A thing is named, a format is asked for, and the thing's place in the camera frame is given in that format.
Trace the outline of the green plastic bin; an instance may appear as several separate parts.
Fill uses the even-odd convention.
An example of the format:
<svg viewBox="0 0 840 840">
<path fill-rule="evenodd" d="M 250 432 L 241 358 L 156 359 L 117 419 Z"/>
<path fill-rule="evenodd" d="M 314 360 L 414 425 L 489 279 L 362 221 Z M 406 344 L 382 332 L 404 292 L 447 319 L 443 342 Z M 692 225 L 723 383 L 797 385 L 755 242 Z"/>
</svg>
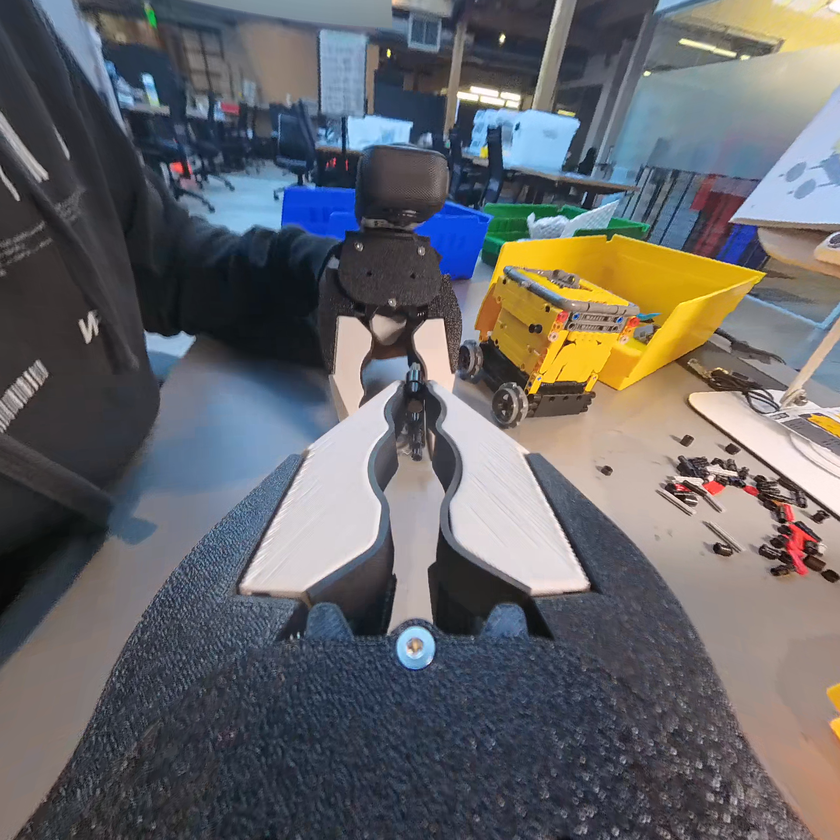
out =
<svg viewBox="0 0 840 840">
<path fill-rule="evenodd" d="M 544 218 L 562 218 L 565 221 L 576 219 L 586 213 L 580 206 L 573 205 L 533 205 L 533 204 L 487 204 L 485 212 L 490 215 L 488 230 L 480 252 L 482 262 L 490 267 L 497 263 L 502 246 L 507 242 L 515 242 L 530 237 L 528 218 L 535 220 Z M 606 227 L 585 227 L 577 230 L 574 236 L 606 236 L 612 239 L 623 236 L 635 240 L 645 241 L 648 238 L 650 225 L 634 222 L 622 217 L 613 216 Z"/>
</svg>

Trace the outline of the black brick connector piece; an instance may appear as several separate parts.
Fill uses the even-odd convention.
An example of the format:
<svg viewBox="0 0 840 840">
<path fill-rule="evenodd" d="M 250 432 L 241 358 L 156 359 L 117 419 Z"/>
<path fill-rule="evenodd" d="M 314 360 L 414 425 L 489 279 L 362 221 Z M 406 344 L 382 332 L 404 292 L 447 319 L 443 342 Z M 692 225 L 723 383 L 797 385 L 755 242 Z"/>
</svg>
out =
<svg viewBox="0 0 840 840">
<path fill-rule="evenodd" d="M 400 426 L 396 438 L 399 455 L 412 462 L 424 460 L 427 448 L 426 380 L 420 361 L 409 364 L 402 390 Z"/>
</svg>

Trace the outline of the frosted glass partition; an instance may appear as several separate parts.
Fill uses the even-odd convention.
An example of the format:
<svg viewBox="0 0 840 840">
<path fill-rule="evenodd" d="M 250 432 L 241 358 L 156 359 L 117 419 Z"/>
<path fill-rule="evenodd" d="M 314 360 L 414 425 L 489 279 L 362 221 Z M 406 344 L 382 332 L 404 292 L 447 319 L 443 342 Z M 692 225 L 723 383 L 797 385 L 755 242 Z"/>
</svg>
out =
<svg viewBox="0 0 840 840">
<path fill-rule="evenodd" d="M 838 44 L 662 71 L 638 82 L 611 159 L 760 180 L 839 83 Z"/>
</svg>

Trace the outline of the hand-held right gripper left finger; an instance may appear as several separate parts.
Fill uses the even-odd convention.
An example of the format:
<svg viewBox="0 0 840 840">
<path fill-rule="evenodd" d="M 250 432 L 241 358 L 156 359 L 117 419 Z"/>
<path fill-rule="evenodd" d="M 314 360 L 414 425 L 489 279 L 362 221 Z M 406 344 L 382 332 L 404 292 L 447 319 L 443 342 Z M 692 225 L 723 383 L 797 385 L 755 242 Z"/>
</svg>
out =
<svg viewBox="0 0 840 840">
<path fill-rule="evenodd" d="M 238 583 L 241 595 L 335 604 L 357 621 L 392 579 L 384 489 L 397 469 L 393 382 L 314 441 L 282 495 Z"/>
</svg>

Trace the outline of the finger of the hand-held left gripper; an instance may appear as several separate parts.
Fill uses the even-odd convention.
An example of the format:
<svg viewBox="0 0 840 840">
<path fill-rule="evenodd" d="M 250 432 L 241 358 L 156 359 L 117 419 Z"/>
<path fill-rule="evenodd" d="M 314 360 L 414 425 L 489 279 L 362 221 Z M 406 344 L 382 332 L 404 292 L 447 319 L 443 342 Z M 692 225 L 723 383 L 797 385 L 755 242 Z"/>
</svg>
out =
<svg viewBox="0 0 840 840">
<path fill-rule="evenodd" d="M 410 347 L 414 361 L 422 369 L 424 383 L 435 383 L 439 390 L 451 393 L 456 370 L 449 357 L 445 323 L 420 323 L 412 333 Z"/>
<path fill-rule="evenodd" d="M 340 421 L 354 414 L 364 400 L 364 369 L 371 361 L 386 361 L 402 354 L 402 319 L 338 316 L 329 363 L 332 401 Z"/>
</svg>

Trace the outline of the red and blue crates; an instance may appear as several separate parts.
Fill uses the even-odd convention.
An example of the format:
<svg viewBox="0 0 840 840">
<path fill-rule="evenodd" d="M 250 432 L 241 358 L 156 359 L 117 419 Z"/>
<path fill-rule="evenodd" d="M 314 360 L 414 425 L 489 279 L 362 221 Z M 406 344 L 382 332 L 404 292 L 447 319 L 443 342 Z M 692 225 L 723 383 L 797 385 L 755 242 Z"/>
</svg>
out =
<svg viewBox="0 0 840 840">
<path fill-rule="evenodd" d="M 758 183 L 724 175 L 704 176 L 690 205 L 697 216 L 683 251 L 732 265 L 750 260 L 749 254 L 757 247 L 757 229 L 731 220 Z"/>
</svg>

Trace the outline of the person's left forearm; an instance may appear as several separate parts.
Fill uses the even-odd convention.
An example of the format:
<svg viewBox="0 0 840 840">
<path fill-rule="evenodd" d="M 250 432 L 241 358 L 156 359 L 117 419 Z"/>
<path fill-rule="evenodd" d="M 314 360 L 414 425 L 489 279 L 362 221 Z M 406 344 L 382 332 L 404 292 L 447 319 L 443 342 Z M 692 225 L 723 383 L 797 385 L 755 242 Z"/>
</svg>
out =
<svg viewBox="0 0 840 840">
<path fill-rule="evenodd" d="M 237 351 L 323 368 L 317 312 L 334 238 L 301 227 L 234 234 L 183 216 L 127 238 L 147 332 L 207 336 Z"/>
</svg>

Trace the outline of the printed picture sheet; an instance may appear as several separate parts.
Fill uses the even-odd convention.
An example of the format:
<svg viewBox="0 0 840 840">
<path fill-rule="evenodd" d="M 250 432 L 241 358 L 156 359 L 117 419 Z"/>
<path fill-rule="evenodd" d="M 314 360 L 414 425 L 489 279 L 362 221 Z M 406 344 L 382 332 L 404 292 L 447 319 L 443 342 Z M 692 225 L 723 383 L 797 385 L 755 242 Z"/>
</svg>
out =
<svg viewBox="0 0 840 840">
<path fill-rule="evenodd" d="M 839 90 L 773 164 L 731 224 L 839 229 Z"/>
</svg>

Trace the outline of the pile of small brick pieces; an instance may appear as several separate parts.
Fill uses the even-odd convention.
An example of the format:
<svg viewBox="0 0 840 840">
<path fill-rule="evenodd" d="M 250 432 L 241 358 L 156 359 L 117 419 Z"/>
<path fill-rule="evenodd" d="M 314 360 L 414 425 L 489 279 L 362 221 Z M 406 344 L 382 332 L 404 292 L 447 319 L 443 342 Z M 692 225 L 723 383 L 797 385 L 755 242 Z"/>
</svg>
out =
<svg viewBox="0 0 840 840">
<path fill-rule="evenodd" d="M 835 519 L 791 478 L 763 463 L 749 462 L 746 448 L 721 444 L 711 455 L 677 439 L 685 453 L 670 460 L 655 494 L 696 519 L 706 549 L 721 560 L 758 558 L 778 581 L 813 576 L 838 586 L 838 547 L 826 527 Z"/>
</svg>

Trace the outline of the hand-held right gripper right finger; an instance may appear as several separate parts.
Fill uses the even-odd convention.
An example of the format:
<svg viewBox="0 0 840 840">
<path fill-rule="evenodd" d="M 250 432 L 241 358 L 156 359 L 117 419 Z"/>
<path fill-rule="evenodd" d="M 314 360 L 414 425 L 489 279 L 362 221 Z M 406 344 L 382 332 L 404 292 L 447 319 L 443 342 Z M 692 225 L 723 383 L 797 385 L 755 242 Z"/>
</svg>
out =
<svg viewBox="0 0 840 840">
<path fill-rule="evenodd" d="M 454 393 L 427 384 L 432 466 L 444 491 L 430 592 L 437 621 L 592 590 L 530 453 Z"/>
</svg>

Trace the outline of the black office chair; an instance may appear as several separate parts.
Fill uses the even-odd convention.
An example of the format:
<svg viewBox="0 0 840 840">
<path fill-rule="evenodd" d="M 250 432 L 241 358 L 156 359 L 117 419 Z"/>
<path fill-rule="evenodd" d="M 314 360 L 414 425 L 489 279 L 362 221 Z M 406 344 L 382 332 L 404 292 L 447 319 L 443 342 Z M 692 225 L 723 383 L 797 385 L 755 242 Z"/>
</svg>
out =
<svg viewBox="0 0 840 840">
<path fill-rule="evenodd" d="M 316 134 L 307 103 L 299 99 L 277 114 L 275 164 L 294 175 L 298 186 L 321 186 Z"/>
<path fill-rule="evenodd" d="M 196 199 L 210 213 L 215 206 L 194 190 L 185 189 L 182 181 L 189 176 L 186 150 L 178 140 L 166 139 L 154 126 L 153 115 L 136 112 L 132 128 L 134 142 L 143 162 L 157 175 L 162 175 L 169 193 L 176 201 L 187 196 Z"/>
</svg>

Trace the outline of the grey desk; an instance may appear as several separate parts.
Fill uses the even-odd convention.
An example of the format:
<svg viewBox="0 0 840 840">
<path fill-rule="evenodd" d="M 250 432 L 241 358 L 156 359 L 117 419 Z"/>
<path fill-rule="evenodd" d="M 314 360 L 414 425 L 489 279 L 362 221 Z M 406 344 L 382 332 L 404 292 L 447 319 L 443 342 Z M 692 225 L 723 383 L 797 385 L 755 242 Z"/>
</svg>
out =
<svg viewBox="0 0 840 840">
<path fill-rule="evenodd" d="M 655 567 L 526 463 L 594 591 L 420 622 L 412 669 L 334 601 L 235 594 L 288 458 L 155 595 L 16 837 L 813 838 Z"/>
</svg>

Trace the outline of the building instruction booklet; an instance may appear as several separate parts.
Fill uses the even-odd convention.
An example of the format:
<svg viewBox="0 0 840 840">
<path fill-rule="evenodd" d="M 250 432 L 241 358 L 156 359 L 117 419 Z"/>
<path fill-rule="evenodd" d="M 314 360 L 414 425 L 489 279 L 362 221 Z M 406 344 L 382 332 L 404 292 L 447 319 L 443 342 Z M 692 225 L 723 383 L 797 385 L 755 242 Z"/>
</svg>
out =
<svg viewBox="0 0 840 840">
<path fill-rule="evenodd" d="M 768 418 L 813 445 L 821 455 L 839 457 L 839 408 L 787 406 Z"/>
</svg>

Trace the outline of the white storage box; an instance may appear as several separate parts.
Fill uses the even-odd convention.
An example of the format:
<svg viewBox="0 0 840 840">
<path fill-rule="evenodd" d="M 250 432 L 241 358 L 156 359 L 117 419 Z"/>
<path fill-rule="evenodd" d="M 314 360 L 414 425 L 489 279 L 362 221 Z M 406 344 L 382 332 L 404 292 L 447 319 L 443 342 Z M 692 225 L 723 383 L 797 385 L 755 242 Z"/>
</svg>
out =
<svg viewBox="0 0 840 840">
<path fill-rule="evenodd" d="M 507 169 L 559 173 L 580 126 L 576 117 L 552 112 L 479 110 L 465 152 L 480 156 L 489 129 L 501 128 L 502 159 Z"/>
</svg>

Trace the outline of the yellow toy brick vehicle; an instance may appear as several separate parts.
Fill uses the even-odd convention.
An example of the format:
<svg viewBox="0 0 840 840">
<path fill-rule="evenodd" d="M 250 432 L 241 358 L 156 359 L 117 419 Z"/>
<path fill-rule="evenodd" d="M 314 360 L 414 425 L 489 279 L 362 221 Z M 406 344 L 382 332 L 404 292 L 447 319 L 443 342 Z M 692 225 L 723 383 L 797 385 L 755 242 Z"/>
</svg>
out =
<svg viewBox="0 0 840 840">
<path fill-rule="evenodd" d="M 638 306 L 561 269 L 504 266 L 476 318 L 458 374 L 493 390 L 498 426 L 585 413 L 612 352 L 639 325 Z"/>
</svg>

